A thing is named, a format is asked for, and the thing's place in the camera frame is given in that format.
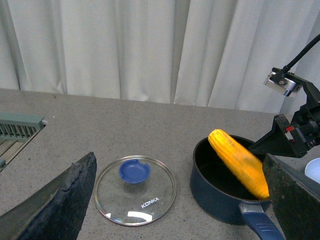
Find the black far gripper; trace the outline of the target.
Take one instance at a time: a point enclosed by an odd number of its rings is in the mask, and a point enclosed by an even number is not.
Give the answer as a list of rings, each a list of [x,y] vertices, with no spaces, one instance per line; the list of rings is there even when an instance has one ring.
[[[320,144],[320,91],[310,81],[279,68],[271,78],[301,84],[306,103],[291,120],[284,114],[273,118],[271,130],[248,149],[267,154],[263,173],[272,200],[273,212],[287,240],[320,238],[320,184],[275,156],[301,158]]]

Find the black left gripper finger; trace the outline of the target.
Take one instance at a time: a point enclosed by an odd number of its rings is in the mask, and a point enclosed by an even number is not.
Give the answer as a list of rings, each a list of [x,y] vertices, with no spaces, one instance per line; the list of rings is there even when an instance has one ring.
[[[93,193],[97,159],[89,152],[0,217],[2,240],[75,240]]]

